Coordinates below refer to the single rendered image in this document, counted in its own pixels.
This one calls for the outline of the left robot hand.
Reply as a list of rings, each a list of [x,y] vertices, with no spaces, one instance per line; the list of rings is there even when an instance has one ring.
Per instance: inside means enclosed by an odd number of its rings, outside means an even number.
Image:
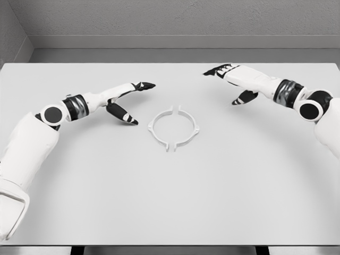
[[[100,94],[100,106],[105,106],[108,113],[117,119],[133,125],[139,122],[134,119],[124,108],[119,106],[116,101],[124,95],[135,91],[144,91],[154,88],[156,85],[150,82],[125,83],[117,87],[108,89]]]

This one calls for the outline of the white pipe clamp half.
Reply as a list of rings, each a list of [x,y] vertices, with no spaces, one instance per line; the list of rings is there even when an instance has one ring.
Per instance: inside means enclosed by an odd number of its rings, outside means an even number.
[[[164,147],[166,152],[169,152],[169,142],[163,138],[160,128],[163,127],[163,119],[173,114],[174,107],[170,106],[168,109],[160,111],[148,124],[148,131],[152,138],[161,146]]]
[[[194,116],[184,110],[182,106],[178,107],[176,120],[179,127],[175,128],[174,151],[188,145],[200,132],[200,127]]]

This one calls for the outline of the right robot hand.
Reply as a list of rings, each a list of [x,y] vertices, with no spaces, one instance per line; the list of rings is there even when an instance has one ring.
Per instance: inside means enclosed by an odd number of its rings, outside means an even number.
[[[265,75],[245,65],[226,63],[206,71],[203,75],[218,76],[244,90],[232,101],[233,106],[247,104],[256,99],[259,93],[265,94],[264,82],[262,81]]]

